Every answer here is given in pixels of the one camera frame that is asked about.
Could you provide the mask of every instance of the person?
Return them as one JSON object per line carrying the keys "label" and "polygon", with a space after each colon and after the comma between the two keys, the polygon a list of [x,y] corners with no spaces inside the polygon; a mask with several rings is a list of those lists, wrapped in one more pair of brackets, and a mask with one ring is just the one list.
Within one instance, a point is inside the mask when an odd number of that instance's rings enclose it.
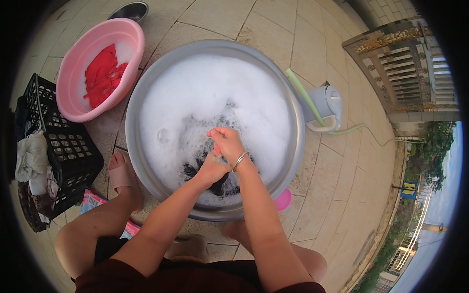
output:
{"label": "person", "polygon": [[[113,154],[109,176],[119,195],[66,224],[55,241],[76,292],[324,292],[318,282],[327,271],[325,259],[288,242],[257,168],[249,156],[240,157],[245,149],[238,132],[217,127],[207,136],[214,147],[199,172],[160,203],[128,241],[119,237],[143,202],[129,156]],[[223,233],[254,261],[209,263],[202,236],[177,235],[199,195],[233,167],[244,220],[228,222]]]}

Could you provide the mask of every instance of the black plastic crate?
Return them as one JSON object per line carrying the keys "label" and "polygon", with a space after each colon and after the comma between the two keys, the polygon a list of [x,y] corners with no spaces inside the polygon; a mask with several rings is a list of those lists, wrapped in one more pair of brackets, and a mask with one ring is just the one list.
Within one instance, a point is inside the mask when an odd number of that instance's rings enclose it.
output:
{"label": "black plastic crate", "polygon": [[65,119],[55,100],[55,84],[33,74],[24,92],[33,129],[47,140],[47,156],[59,185],[54,217],[83,200],[84,190],[104,166],[103,156],[82,123]]}

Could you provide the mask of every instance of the tree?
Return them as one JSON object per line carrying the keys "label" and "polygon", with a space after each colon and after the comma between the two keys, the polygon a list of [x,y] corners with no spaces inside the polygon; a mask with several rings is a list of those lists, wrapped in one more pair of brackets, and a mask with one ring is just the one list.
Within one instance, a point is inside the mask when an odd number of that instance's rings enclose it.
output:
{"label": "tree", "polygon": [[425,174],[427,181],[434,181],[434,190],[443,187],[443,159],[453,143],[452,121],[429,122],[425,143],[416,146],[415,155],[411,157],[412,171]]}

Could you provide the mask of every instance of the silver bangle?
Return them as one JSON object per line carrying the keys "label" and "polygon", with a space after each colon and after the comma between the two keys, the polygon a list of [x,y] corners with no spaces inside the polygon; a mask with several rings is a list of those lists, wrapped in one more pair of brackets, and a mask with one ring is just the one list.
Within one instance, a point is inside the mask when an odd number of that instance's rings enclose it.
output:
{"label": "silver bangle", "polygon": [[245,151],[244,153],[242,153],[239,158],[238,158],[238,161],[236,162],[236,164],[234,165],[233,167],[233,170],[231,170],[231,172],[233,173],[236,173],[236,168],[238,167],[239,163],[242,161],[242,159],[244,159],[244,156],[245,155],[248,155],[249,156],[249,152],[248,151]]}

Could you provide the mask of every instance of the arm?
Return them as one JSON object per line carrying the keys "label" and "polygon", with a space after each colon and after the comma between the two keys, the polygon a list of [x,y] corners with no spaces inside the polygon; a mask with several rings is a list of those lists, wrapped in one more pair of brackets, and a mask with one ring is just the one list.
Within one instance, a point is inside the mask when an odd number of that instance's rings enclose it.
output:
{"label": "arm", "polygon": [[137,235],[111,258],[132,266],[145,277],[150,276],[157,270],[199,195],[230,170],[213,153],[209,154],[197,175],[159,204]]}
{"label": "arm", "polygon": [[[232,165],[244,152],[235,130],[215,128],[207,135],[215,140],[214,150],[221,151]],[[293,252],[275,205],[257,168],[248,157],[238,165],[236,174],[240,183],[246,228],[264,289],[274,292],[290,285],[313,282]]]}

